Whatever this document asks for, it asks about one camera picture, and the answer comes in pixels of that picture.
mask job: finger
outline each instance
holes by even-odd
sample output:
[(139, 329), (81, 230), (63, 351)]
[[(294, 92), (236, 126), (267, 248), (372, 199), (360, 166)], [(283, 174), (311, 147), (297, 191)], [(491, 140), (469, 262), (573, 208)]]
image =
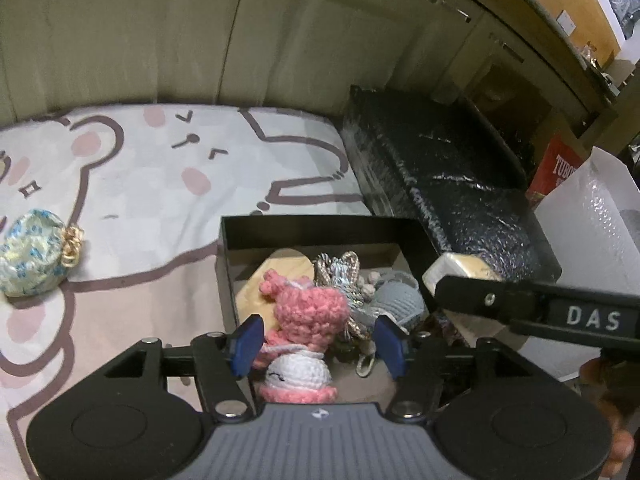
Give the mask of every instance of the finger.
[(592, 359), (580, 367), (580, 378), (586, 384), (602, 384), (602, 369), (604, 361), (600, 358)]
[(622, 469), (622, 465), (622, 462), (613, 462), (609, 460), (604, 465), (604, 468), (602, 468), (600, 476), (603, 478), (611, 478), (612, 476), (615, 476), (620, 472), (620, 470)]
[(603, 399), (600, 399), (598, 401), (597, 406), (600, 410), (600, 413), (602, 413), (609, 421), (611, 431), (613, 433), (616, 433), (618, 430), (620, 430), (622, 427), (622, 414), (620, 413), (620, 410), (617, 409), (615, 405)]
[(634, 452), (636, 443), (628, 431), (619, 431), (613, 436), (609, 459), (614, 462), (624, 462)]

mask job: cartoon bear print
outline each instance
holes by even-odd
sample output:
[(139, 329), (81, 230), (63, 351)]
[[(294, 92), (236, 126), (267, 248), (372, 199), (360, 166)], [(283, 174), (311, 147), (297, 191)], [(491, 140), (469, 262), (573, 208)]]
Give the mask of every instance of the cartoon bear print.
[[(177, 105), (78, 110), (0, 134), (2, 229), (31, 208), (85, 231), (57, 290), (0, 297), (0, 472), (37, 478), (33, 414), (144, 336), (224, 330), (220, 217), (368, 214), (335, 129), (284, 110)], [(172, 391), (197, 402), (179, 381)]]

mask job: pink yarn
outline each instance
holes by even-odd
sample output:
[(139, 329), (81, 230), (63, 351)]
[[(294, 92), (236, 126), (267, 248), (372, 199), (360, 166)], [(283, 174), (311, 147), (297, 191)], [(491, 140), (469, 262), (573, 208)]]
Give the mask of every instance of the pink yarn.
[(334, 402), (338, 390), (333, 386), (326, 386), (320, 390), (285, 390), (261, 386), (260, 394), (266, 402), (284, 402), (286, 404), (328, 404)]
[[(298, 343), (324, 353), (349, 319), (344, 294), (336, 288), (313, 286), (306, 276), (291, 283), (270, 269), (264, 273), (260, 292), (276, 300), (274, 316), (280, 325), (279, 330), (271, 330), (265, 336), (268, 346)], [(277, 356), (261, 353), (254, 367), (265, 368)]]

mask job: cabinet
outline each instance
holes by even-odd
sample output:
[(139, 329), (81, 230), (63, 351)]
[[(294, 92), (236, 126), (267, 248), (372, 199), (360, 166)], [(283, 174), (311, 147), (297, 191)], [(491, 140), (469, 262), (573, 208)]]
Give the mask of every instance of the cabinet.
[(516, 34), (489, 13), (466, 38), (446, 73), (433, 91), (439, 101), (451, 101), (474, 87), (493, 67), (503, 67), (520, 75), (540, 92), (542, 98), (560, 110), (574, 131), (583, 129), (588, 111), (556, 72)]
[(237, 6), (238, 0), (0, 0), (6, 74), (0, 98), (6, 88), (18, 120), (105, 102), (213, 103)]
[(430, 92), (482, 14), (471, 0), (240, 0), (220, 100), (337, 115), (352, 84)]

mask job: pink spot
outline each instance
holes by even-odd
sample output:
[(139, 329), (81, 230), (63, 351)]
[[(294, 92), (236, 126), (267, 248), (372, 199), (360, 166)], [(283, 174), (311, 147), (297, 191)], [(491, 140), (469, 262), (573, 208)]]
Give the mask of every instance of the pink spot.
[(149, 126), (154, 128), (159, 128), (160, 126), (164, 126), (165, 118), (164, 118), (164, 110), (162, 110), (161, 106), (148, 106), (144, 111), (145, 122)]
[(36, 374), (26, 377), (16, 377), (14, 375), (10, 375), (2, 368), (0, 368), (0, 386), (7, 390), (17, 390), (23, 386), (26, 386), (31, 381), (36, 378)]
[(39, 301), (29, 308), (14, 308), (6, 321), (6, 330), (14, 343), (26, 343), (36, 335), (44, 320), (44, 305)]
[(71, 144), (71, 153), (75, 156), (91, 156), (100, 150), (100, 136), (95, 132), (87, 132), (76, 137)]
[(27, 173), (30, 165), (31, 161), (25, 156), (12, 165), (11, 170), (9, 171), (9, 177), (6, 180), (7, 184), (9, 186), (17, 184), (24, 174)]
[(185, 168), (182, 172), (182, 181), (187, 189), (197, 196), (202, 196), (211, 189), (207, 175), (195, 168)]

